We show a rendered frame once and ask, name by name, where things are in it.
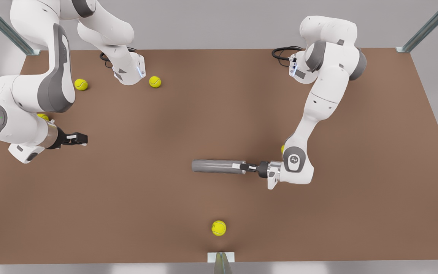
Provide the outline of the silver frame post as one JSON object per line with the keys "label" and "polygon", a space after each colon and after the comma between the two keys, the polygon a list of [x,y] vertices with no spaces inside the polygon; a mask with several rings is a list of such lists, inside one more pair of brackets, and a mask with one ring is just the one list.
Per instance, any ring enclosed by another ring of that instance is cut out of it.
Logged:
{"label": "silver frame post", "polygon": [[230,263],[235,262],[235,253],[207,253],[207,262],[214,263],[213,274],[233,274]]}
{"label": "silver frame post", "polygon": [[39,49],[33,49],[1,16],[0,31],[27,56],[38,56]]}
{"label": "silver frame post", "polygon": [[405,45],[395,47],[398,53],[410,53],[419,45],[429,33],[431,33],[438,26],[438,11],[417,31],[417,33],[408,40]]}

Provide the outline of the grey tennis ball tube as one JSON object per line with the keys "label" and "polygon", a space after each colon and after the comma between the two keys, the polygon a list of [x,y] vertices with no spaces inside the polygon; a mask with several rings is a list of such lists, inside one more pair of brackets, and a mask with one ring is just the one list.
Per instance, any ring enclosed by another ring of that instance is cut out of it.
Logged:
{"label": "grey tennis ball tube", "polygon": [[240,168],[241,164],[245,164],[245,161],[194,159],[192,170],[198,173],[245,174],[246,171]]}

